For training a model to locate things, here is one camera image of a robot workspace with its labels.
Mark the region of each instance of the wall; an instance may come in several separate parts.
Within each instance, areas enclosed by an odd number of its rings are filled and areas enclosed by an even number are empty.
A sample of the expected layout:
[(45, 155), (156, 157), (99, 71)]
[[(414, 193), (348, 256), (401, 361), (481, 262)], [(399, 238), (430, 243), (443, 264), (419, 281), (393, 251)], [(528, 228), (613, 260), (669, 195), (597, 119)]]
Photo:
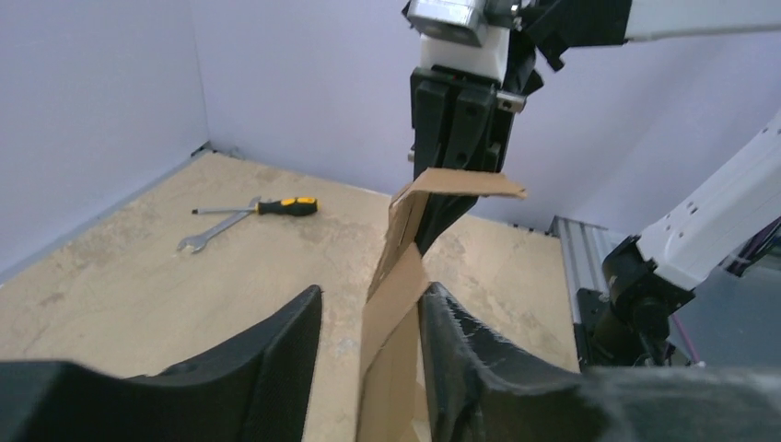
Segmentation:
[(0, 0), (0, 274), (207, 139), (187, 0)]
[[(403, 3), (192, 0), (212, 141), (397, 191), (412, 173), (409, 75), (419, 53)], [(779, 53), (781, 34), (567, 52), (562, 72), (542, 69), (547, 86), (513, 131), (505, 172), (530, 199), (485, 201), (475, 213), (637, 231), (775, 114)]]

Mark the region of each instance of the wooden table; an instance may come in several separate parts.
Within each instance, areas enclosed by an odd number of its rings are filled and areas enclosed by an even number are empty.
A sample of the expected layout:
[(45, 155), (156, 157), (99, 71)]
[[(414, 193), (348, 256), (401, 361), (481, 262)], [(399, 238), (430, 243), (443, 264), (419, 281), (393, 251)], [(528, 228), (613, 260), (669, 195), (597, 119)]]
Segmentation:
[[(175, 251), (262, 195), (312, 195), (305, 218), (252, 216), (199, 254)], [(352, 440), (360, 311), (389, 197), (206, 154), (0, 288), (0, 358), (66, 358), (118, 377), (156, 374), (267, 318), (310, 284), (324, 290), (305, 440)], [(472, 314), (517, 345), (576, 371), (557, 238), (465, 216), (426, 255)]]

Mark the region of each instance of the cardboard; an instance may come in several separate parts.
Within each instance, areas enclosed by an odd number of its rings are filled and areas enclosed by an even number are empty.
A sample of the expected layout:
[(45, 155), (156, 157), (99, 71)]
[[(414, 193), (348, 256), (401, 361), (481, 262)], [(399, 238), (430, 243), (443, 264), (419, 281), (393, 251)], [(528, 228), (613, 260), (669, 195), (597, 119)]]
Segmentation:
[(413, 440), (412, 420), (421, 415), (417, 302), (429, 280), (414, 237), (431, 193), (526, 197), (503, 174), (452, 169), (427, 169), (393, 196), (385, 247), (363, 309), (357, 442)]

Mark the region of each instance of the screwdriver handle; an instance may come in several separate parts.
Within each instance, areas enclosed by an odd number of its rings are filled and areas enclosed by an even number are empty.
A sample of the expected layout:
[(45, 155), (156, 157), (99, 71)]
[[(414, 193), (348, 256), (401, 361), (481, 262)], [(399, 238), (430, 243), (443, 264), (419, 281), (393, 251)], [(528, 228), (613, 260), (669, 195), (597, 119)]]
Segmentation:
[(317, 198), (298, 197), (271, 203), (258, 203), (255, 213), (258, 215), (277, 214), (291, 216), (307, 216), (318, 211)]

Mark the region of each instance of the silver wrench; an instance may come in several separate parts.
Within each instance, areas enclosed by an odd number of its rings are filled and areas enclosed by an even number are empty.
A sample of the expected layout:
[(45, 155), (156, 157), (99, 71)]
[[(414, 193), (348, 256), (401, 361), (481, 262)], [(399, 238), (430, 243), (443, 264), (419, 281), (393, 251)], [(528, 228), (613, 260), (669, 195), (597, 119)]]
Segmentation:
[[(260, 201), (261, 201), (260, 196), (256, 198), (252, 198), (252, 201), (250, 201), (250, 206), (254, 206)], [(223, 222), (221, 222), (220, 224), (206, 230), (201, 235), (192, 235), (191, 237), (187, 237), (183, 239), (179, 243), (179, 246), (177, 246), (176, 251), (181, 251), (185, 247), (190, 246), (192, 247), (192, 253), (198, 253), (199, 251), (203, 250), (204, 247), (206, 247), (206, 243), (209, 242), (209, 239), (216, 237), (224, 230), (226, 230), (228, 227), (233, 226), (234, 224), (238, 223), (238, 221), (241, 221), (242, 219), (246, 218), (248, 215), (251, 214), (252, 212), (235, 213), (234, 215), (225, 218), (225, 220), (223, 220)]]

